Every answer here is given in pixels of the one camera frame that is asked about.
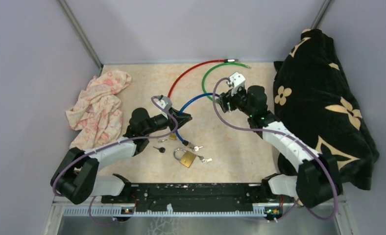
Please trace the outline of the small brass padlock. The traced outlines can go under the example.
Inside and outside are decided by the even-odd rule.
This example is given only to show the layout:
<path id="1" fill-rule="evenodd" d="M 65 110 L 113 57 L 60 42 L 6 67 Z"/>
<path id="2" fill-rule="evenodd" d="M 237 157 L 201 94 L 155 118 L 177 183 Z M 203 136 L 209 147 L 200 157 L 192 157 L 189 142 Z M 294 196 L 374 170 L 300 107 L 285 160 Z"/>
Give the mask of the small brass padlock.
<path id="1" fill-rule="evenodd" d="M 177 134 L 176 133 L 171 133 L 169 135 L 169 140 L 176 141 L 177 140 Z"/>

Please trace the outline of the blue cable lock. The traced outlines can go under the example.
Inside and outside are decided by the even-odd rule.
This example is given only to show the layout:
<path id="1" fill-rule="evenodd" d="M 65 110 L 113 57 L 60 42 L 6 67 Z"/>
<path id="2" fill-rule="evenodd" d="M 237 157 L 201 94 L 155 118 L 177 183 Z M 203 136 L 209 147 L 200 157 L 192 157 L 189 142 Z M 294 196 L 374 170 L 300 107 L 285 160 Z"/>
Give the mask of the blue cable lock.
<path id="1" fill-rule="evenodd" d="M 179 113 L 184 112 L 184 110 L 185 110 L 189 105 L 191 105 L 193 102 L 195 102 L 196 100 L 198 100 L 198 99 L 200 99 L 200 98 L 202 98 L 202 97 L 208 97 L 208 98 L 210 98 L 211 95 L 212 95 L 212 93 L 203 93 L 203 94 L 200 94 L 200 95 L 197 95 L 197 96 L 193 97 L 192 99 L 190 99 L 187 103 L 185 103 L 185 104 L 182 106 L 182 108 L 179 110 Z M 184 139 L 180 136 L 178 130 L 175 131 L 175 135 L 177 136 L 177 138 L 178 138 L 185 146 L 188 146 L 188 145 L 189 145 L 189 142 L 186 141 L 186 140 L 184 140 Z"/>

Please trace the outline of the black-headed key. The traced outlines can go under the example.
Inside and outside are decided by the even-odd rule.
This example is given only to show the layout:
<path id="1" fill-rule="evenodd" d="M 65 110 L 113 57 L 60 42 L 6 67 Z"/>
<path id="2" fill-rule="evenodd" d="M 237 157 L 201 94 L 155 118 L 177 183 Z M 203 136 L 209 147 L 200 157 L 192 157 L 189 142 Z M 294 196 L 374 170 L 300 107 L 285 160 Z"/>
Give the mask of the black-headed key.
<path id="1" fill-rule="evenodd" d="M 164 147 L 153 147 L 155 149 L 157 149 L 160 153 L 165 153 L 166 149 Z"/>

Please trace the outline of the large brass padlock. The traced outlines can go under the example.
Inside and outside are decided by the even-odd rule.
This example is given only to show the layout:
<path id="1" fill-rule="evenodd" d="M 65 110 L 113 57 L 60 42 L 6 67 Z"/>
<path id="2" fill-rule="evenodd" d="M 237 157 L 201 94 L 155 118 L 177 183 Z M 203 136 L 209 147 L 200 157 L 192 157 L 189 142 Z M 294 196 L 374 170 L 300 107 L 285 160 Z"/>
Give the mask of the large brass padlock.
<path id="1" fill-rule="evenodd" d="M 173 152 L 173 157 L 183 166 L 190 168 L 196 159 L 196 155 L 190 151 L 178 148 Z"/>

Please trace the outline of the silver key bunch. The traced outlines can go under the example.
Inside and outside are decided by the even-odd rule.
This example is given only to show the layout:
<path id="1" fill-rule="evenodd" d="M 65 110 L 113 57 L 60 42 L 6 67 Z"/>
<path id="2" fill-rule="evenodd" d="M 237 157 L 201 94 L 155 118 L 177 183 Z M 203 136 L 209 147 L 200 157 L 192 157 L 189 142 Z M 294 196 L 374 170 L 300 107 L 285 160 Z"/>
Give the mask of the silver key bunch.
<path id="1" fill-rule="evenodd" d="M 205 157 L 203 157 L 203 156 L 197 156 L 197 157 L 200 159 L 200 161 L 201 161 L 202 163 L 207 163 L 207 162 L 210 162 L 210 161 L 213 160 L 212 158 L 205 158 Z"/>

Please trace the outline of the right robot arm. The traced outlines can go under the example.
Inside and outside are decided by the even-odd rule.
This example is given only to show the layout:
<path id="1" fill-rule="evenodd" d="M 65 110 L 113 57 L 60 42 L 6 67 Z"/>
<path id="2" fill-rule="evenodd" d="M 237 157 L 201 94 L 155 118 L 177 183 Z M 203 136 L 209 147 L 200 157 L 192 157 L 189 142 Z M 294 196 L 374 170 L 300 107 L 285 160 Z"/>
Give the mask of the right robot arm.
<path id="1" fill-rule="evenodd" d="M 329 199 L 337 200 L 342 183 L 336 158 L 303 143 L 268 109 L 266 102 L 264 87 L 256 85 L 230 89 L 216 99 L 224 113 L 240 110 L 246 114 L 247 131 L 274 146 L 294 169 L 291 175 L 276 173 L 264 178 L 263 199 L 273 202 L 280 195 L 296 197 L 310 209 Z"/>

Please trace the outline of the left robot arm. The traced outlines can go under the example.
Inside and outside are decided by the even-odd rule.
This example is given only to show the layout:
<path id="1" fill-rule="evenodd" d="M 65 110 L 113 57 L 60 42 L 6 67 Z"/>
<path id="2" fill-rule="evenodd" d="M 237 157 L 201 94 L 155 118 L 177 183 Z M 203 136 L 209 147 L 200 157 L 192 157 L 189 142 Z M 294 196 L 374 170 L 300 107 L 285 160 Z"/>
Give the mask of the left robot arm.
<path id="1" fill-rule="evenodd" d="M 126 133 L 117 141 L 89 150 L 74 147 L 66 153 L 50 181 L 53 192 L 75 205 L 96 196 L 114 197 L 121 203 L 129 201 L 132 196 L 129 181 L 119 174 L 99 176 L 98 172 L 144 151 L 153 133 L 167 128 L 174 132 L 191 120 L 190 114 L 174 108 L 154 117 L 145 108 L 135 109 Z"/>

